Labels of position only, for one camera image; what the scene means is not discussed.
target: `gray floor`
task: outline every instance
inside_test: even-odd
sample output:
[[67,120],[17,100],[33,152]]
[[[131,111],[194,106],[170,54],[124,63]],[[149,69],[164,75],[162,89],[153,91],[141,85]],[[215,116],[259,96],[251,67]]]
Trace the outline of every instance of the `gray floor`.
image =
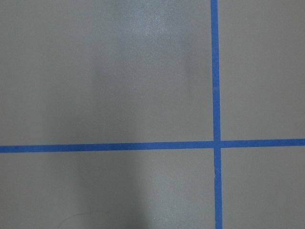
[[[218,0],[222,140],[305,138],[305,2]],[[0,145],[212,141],[209,0],[1,0]],[[305,146],[222,149],[224,229],[303,229]],[[0,154],[0,228],[214,229],[212,149]]]

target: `blue line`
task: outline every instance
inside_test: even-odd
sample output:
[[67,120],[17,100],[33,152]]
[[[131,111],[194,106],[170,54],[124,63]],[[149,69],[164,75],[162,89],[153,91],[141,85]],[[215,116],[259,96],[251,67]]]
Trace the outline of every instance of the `blue line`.
[[212,29],[212,79],[213,79],[213,135],[214,135],[214,190],[215,228],[223,228],[222,178],[221,178],[221,126],[220,126],[220,80],[219,38],[217,0],[211,0]]
[[221,148],[305,146],[305,139],[221,141]]
[[154,149],[205,149],[205,148],[213,148],[213,147],[214,147],[214,142],[211,141],[0,146],[0,153],[30,153],[30,152],[42,153],[42,152],[77,152],[77,151],[154,150]]

